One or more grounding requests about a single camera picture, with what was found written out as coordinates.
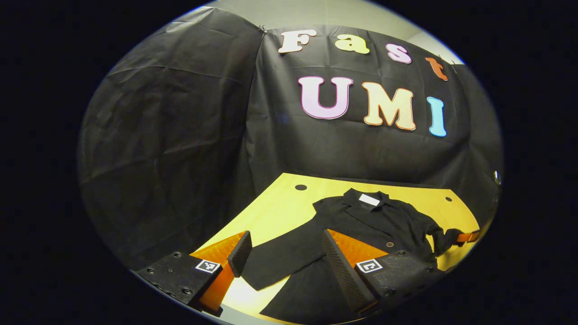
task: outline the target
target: yellow letter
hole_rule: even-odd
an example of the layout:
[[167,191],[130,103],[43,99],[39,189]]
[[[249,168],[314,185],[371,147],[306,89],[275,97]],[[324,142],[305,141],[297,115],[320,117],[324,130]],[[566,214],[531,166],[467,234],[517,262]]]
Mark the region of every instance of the yellow letter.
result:
[[369,53],[369,49],[365,45],[365,39],[362,39],[359,36],[341,34],[338,35],[337,38],[339,40],[335,42],[335,46],[337,46],[337,48],[340,50],[356,51],[357,53],[361,54]]
[[317,35],[317,32],[313,29],[281,33],[281,36],[283,36],[283,46],[279,49],[279,53],[301,51],[303,47],[299,46],[297,42],[305,45],[309,43],[309,36],[315,35]]
[[415,130],[413,122],[412,98],[413,93],[407,89],[399,88],[395,91],[394,99],[391,100],[383,86],[375,82],[364,82],[361,87],[367,90],[369,101],[369,113],[363,119],[369,125],[382,125],[383,120],[379,117],[379,110],[386,120],[387,125],[392,125],[395,116],[399,116],[395,125],[404,130]]

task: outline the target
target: collar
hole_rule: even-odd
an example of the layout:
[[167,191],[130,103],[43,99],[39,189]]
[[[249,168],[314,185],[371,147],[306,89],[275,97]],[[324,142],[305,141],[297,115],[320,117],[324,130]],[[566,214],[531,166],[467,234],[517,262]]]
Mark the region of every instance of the collar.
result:
[[384,194],[382,192],[374,192],[374,193],[365,193],[360,192],[354,189],[349,189],[347,192],[343,194],[343,204],[347,204],[348,206],[357,206],[359,204],[359,198],[361,194],[365,194],[369,197],[379,200],[377,207],[383,206],[385,204],[390,204],[390,196]]

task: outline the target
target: pink letter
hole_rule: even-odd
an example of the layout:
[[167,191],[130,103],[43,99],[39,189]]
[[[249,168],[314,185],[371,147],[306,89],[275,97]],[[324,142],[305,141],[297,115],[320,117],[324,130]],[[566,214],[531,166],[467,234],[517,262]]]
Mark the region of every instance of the pink letter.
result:
[[321,77],[302,77],[298,82],[301,84],[301,105],[303,111],[316,119],[332,120],[345,114],[349,106],[349,85],[353,80],[345,77],[333,77],[331,83],[337,86],[335,94],[335,106],[323,107],[319,104],[319,86],[324,82]]
[[387,55],[389,55],[392,60],[407,64],[412,63],[412,58],[407,55],[407,50],[402,46],[388,44],[386,45],[386,49],[388,50]]

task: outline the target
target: clothing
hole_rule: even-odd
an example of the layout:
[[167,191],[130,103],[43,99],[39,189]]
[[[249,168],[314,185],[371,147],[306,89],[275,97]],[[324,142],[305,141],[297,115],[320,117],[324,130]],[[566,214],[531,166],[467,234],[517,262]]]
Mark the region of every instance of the clothing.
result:
[[[362,194],[379,200],[360,201]],[[443,229],[413,206],[382,192],[350,189],[341,197],[313,204],[316,214],[307,223],[253,247],[242,276],[261,290],[287,275],[287,283],[261,314],[301,324],[334,324],[358,319],[349,311],[322,248],[322,233],[332,229],[385,252],[407,250],[437,266],[435,256],[455,243],[458,229]],[[434,250],[426,239],[433,236]]]

